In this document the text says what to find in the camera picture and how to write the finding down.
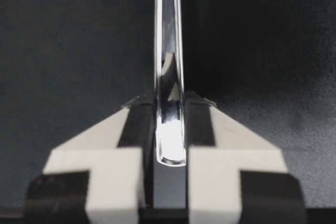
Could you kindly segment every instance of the black strip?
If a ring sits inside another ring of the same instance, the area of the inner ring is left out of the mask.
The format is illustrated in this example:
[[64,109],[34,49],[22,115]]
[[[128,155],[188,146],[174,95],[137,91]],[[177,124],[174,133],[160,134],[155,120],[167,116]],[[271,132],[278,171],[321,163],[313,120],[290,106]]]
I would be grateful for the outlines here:
[[89,172],[41,175],[28,188],[26,224],[89,224],[85,212]]
[[130,111],[118,142],[118,147],[142,147],[145,201],[153,205],[153,139],[154,104],[150,97],[139,97],[127,104]]
[[186,209],[140,209],[139,224],[188,224]]
[[239,224],[306,223],[301,188],[291,175],[243,171],[240,180],[243,210]]
[[150,161],[154,123],[153,105],[144,104],[131,106],[118,142],[118,147],[142,147],[144,167],[147,167]]
[[185,94],[185,141],[187,145],[215,146],[209,106],[214,105],[194,92]]

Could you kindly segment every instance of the dark fabric surface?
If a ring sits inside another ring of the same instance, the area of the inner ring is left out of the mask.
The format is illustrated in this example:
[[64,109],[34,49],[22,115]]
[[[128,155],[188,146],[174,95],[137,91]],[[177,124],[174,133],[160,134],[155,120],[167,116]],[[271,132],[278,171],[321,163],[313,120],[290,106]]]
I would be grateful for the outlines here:
[[[0,205],[49,151],[153,86],[153,0],[0,0]],[[336,206],[336,1],[182,0],[186,88]]]
[[0,0],[0,206],[50,150],[153,87],[154,0]]
[[308,206],[335,207],[336,0],[183,3],[186,86],[281,147]]

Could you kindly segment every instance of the dark gray background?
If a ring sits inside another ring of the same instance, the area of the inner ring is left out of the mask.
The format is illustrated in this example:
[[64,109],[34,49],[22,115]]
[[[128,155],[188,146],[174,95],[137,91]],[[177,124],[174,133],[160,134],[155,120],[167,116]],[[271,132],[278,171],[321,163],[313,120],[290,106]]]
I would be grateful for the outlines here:
[[[153,0],[0,0],[0,206],[49,151],[153,87]],[[182,0],[186,88],[336,206],[336,0]]]

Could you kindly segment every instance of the black pad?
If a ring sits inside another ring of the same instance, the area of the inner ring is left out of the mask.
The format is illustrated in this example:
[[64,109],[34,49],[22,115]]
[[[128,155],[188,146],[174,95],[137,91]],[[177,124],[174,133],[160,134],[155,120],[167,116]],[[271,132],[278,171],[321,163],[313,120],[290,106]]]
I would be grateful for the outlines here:
[[289,174],[240,172],[243,210],[239,224],[304,224],[299,182]]
[[89,224],[85,203],[89,172],[41,175],[29,185],[26,224]]

